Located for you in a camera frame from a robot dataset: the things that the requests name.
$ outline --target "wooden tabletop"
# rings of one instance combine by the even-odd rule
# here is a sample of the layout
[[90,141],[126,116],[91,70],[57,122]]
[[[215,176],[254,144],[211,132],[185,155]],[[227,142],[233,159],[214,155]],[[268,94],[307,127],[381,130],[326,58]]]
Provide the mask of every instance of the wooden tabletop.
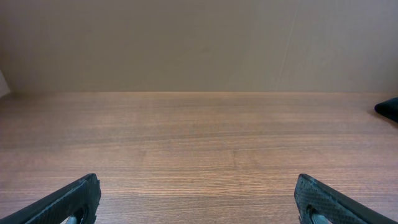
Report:
[[96,223],[298,223],[312,175],[398,220],[394,95],[60,93],[0,100],[0,217],[94,172]]

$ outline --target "wall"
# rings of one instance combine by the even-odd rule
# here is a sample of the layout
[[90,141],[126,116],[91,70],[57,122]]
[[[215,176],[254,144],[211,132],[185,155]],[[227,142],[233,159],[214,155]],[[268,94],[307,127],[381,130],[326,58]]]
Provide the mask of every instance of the wall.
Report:
[[10,92],[7,82],[0,71],[0,98]]
[[396,0],[2,0],[15,91],[397,91]]

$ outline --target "brown wooden surface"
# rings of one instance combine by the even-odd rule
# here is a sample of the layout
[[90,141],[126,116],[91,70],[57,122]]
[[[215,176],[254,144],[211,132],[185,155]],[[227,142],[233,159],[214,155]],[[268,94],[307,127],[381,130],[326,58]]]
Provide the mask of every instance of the brown wooden surface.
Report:
[[298,223],[307,173],[398,220],[394,95],[64,93],[0,101],[0,217],[94,172],[97,223]]

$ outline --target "dark cloth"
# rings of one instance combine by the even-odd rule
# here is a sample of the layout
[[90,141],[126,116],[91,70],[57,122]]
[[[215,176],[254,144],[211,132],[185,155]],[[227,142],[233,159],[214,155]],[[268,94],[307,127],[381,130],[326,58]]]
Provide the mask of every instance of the dark cloth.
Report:
[[398,97],[379,103],[374,106],[374,110],[379,114],[398,122]]

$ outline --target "black object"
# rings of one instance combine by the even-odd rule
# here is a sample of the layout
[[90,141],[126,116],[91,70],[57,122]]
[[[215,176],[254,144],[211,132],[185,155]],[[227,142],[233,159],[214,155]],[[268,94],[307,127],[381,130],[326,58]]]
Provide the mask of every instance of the black object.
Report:
[[70,219],[67,223],[93,224],[100,198],[100,181],[95,174],[87,174],[32,205],[1,219],[0,224],[61,223],[68,217]]
[[397,224],[307,174],[299,175],[294,199],[301,224]]
[[398,122],[398,97],[379,103],[374,106],[374,110],[379,114]]

